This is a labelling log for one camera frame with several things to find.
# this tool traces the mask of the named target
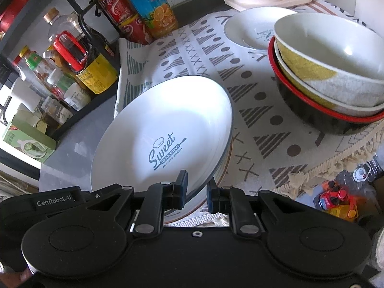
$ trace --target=orange juice bottle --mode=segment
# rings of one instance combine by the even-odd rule
[[[178,23],[167,0],[130,0],[155,38],[177,29]]]

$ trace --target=green box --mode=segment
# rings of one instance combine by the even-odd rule
[[[45,162],[56,150],[55,140],[20,120],[17,115],[7,125],[3,140],[39,162]]]

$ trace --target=human hand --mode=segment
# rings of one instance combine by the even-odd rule
[[[27,281],[31,276],[32,273],[29,268],[22,273],[0,273],[0,282],[7,288],[16,288]]]

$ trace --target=can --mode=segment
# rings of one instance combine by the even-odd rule
[[[100,2],[117,24],[121,24],[136,14],[130,7],[128,0],[100,0]]]
[[[153,41],[152,36],[139,15],[129,18],[119,25],[119,28],[125,34],[125,38],[131,42],[147,45]]]

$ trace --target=tablecloth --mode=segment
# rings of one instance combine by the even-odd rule
[[[323,0],[293,7],[366,24]],[[228,40],[226,21],[237,10],[206,15],[149,46],[120,40],[121,72],[115,114],[137,96],[171,78],[206,76],[226,88],[234,101],[231,161],[221,183],[256,195],[261,189],[296,198],[342,170],[372,158],[384,134],[384,121],[352,136],[324,134],[304,124],[285,104],[268,57]],[[207,205],[171,226],[223,226],[228,218],[211,215]]]

